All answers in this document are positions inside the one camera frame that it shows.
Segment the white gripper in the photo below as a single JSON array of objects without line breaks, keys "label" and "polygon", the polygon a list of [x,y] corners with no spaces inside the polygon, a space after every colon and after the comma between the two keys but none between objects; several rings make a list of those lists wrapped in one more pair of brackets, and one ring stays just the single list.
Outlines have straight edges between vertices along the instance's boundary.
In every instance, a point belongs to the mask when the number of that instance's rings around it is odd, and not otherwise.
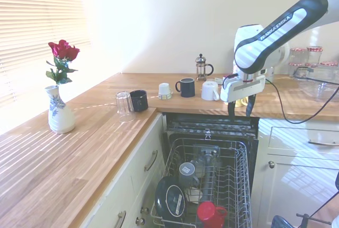
[{"label": "white gripper", "polygon": [[250,117],[254,108],[256,94],[262,92],[265,87],[265,76],[259,76],[251,82],[233,77],[223,77],[223,83],[220,91],[220,99],[228,103],[228,116],[230,120],[235,120],[235,104],[237,100],[248,97],[246,116]]}]

